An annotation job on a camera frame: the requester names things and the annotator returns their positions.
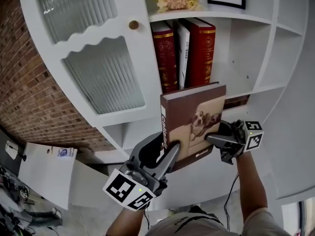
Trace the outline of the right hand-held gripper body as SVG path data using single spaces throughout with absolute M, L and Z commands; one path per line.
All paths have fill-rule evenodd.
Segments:
M 244 152 L 260 147 L 264 131 L 258 121 L 237 120 L 236 123 L 237 144 L 231 148 L 220 148 L 222 162 L 233 164 L 232 159 Z

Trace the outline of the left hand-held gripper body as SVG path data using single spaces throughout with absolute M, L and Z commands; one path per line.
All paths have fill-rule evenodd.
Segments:
M 167 173 L 168 165 L 163 162 L 148 168 L 138 159 L 130 159 L 112 172 L 103 191 L 124 208 L 145 209 L 167 187 Z

